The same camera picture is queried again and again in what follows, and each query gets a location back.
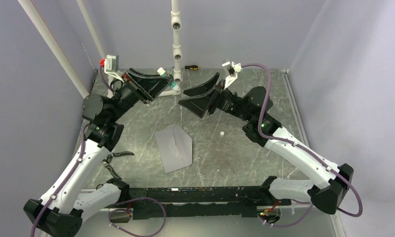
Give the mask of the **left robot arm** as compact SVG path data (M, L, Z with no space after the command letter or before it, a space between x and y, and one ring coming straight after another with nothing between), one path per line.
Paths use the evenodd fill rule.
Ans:
M131 202L129 185L116 178L85 196L80 192L93 169L118 143L124 129L118 120L136 103L154 101L173 82L168 73L148 75L131 68L121 75L112 97L92 93L84 98L82 117L88 123L78 151L56 182L39 199L24 205L32 222L31 236L40 230L52 237L73 237L82 223L102 208L113 204L124 207Z

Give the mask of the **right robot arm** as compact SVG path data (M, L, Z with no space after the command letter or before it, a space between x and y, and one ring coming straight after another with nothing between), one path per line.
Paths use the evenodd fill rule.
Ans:
M187 97L181 99L179 105L199 118L221 110L245 121L242 130L251 142L277 153L308 177L307 180L286 180L270 176L260 187L261 201L272 205L280 199L293 199L335 214L350 188L354 169L318 155L268 113L260 119L267 92L264 87L254 87L240 97L226 88L225 80L218 78L216 73L209 81L186 89Z

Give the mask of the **grey envelope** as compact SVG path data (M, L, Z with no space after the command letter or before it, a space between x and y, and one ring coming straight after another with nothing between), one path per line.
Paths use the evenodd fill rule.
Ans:
M154 135L165 173L192 165L193 140L179 125L167 127Z

